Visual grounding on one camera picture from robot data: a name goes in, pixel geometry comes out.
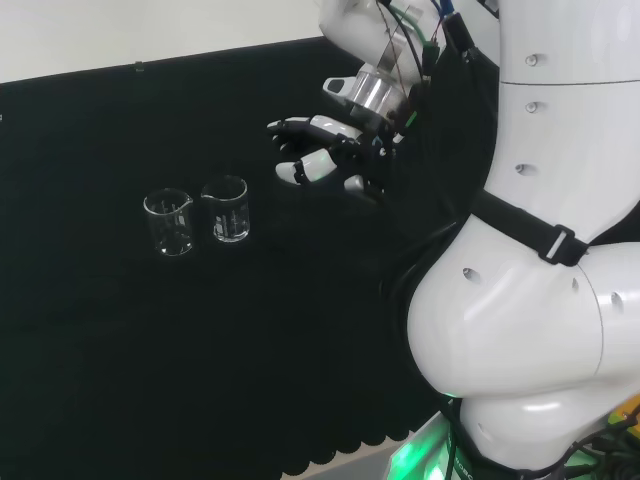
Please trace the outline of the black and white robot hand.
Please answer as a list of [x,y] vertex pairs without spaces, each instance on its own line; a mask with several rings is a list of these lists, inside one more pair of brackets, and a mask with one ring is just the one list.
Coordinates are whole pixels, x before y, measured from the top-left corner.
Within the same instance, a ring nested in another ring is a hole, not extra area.
[[324,115],[275,120],[266,131],[283,156],[275,166],[281,181],[309,188],[341,175],[346,193],[386,203],[395,160],[390,132],[373,135]]

